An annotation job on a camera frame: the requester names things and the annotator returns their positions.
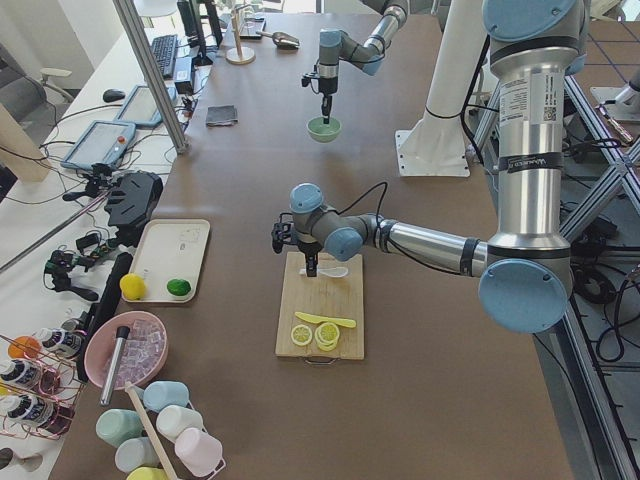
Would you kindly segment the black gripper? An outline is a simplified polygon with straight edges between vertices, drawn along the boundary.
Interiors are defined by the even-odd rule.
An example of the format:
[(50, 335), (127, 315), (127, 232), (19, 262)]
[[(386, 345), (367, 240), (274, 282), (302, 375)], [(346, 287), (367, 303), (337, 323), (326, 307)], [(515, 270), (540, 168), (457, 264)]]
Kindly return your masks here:
[(317, 255), (321, 251), (321, 244), (312, 236), (301, 234), (298, 236), (298, 248), (305, 254), (306, 276), (316, 277), (318, 267)]
[(326, 97), (334, 95), (337, 92), (337, 77), (320, 77), (319, 92)]

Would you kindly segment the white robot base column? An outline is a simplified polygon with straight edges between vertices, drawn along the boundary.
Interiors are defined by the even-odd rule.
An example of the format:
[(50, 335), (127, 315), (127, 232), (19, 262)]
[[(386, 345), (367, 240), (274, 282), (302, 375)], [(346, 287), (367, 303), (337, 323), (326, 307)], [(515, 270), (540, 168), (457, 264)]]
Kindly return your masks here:
[(467, 92), (475, 85), (487, 33), (481, 0), (457, 0), (450, 6), (425, 112), (411, 130), (396, 132), (402, 176), (470, 175), (461, 126)]

